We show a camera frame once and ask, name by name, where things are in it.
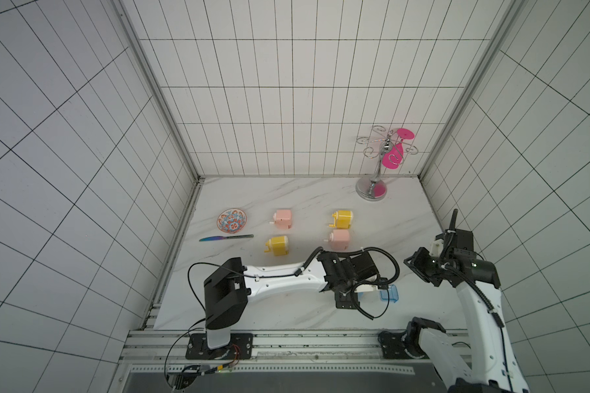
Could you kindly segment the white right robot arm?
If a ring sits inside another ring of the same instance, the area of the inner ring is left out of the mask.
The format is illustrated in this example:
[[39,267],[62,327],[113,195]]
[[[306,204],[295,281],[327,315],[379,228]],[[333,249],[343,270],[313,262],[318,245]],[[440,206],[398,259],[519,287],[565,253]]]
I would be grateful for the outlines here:
[[448,282],[462,305],[470,339],[471,361],[456,352],[442,324],[414,317],[402,341],[413,359],[429,359],[450,392],[528,392],[502,312],[501,282],[494,263],[474,250],[472,232],[448,229],[431,248],[421,247],[404,263],[422,281],[439,287]]

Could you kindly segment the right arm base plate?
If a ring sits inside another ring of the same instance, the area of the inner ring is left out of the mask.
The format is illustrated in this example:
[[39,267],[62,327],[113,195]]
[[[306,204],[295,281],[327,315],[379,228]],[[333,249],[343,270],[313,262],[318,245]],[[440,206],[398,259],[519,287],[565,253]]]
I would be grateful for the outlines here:
[[[404,338],[405,332],[390,332],[383,331],[378,334],[378,342],[382,350],[383,358],[385,360],[429,360],[429,355],[442,357],[444,355],[453,355],[454,348],[450,346],[449,342],[436,342],[439,331],[434,329],[422,330],[418,334],[411,334],[409,344],[406,346]],[[423,352],[423,348],[419,346],[422,338],[427,338],[424,342],[428,351]]]

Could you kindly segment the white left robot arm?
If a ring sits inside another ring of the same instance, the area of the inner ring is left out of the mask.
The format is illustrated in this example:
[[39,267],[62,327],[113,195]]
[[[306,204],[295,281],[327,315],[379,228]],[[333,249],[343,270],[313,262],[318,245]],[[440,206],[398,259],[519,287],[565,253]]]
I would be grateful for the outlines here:
[[273,267],[244,265],[241,258],[231,258],[216,266],[203,282],[207,347],[216,350],[230,344],[231,327],[249,302],[291,292],[331,291],[337,309],[355,309],[374,320],[374,315],[362,309],[358,294],[383,291],[389,295],[400,273],[398,261],[379,247],[355,252],[317,247],[301,264]]

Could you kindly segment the blue pencil sharpener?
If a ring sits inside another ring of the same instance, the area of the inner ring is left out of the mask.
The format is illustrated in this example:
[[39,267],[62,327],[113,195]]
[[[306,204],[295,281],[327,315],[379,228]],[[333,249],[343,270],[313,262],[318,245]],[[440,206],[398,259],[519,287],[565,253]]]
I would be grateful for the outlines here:
[[364,293],[364,292],[372,292],[377,291],[378,287],[376,285],[364,284],[359,286],[355,289],[355,293]]

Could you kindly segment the yellow sharpener row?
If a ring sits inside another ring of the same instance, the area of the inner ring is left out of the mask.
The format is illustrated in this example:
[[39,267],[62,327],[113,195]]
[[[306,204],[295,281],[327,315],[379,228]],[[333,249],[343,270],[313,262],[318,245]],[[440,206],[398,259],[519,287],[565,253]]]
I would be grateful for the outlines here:
[[289,240],[287,236],[272,237],[265,243],[265,253],[272,253],[274,256],[288,255]]

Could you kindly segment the pink sharpener top row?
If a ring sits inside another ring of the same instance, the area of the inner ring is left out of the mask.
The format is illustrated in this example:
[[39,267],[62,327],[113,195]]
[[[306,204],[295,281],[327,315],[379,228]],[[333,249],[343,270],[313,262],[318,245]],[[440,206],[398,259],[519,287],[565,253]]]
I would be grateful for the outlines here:
[[287,230],[293,226],[293,213],[290,209],[278,209],[270,221],[277,229]]

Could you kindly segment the blue transparent tray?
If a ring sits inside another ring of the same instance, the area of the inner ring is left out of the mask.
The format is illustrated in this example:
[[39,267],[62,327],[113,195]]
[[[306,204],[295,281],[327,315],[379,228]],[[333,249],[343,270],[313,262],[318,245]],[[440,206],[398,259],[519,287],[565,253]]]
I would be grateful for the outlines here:
[[399,300],[397,287],[392,284],[386,289],[380,289],[380,300],[388,303],[396,303]]

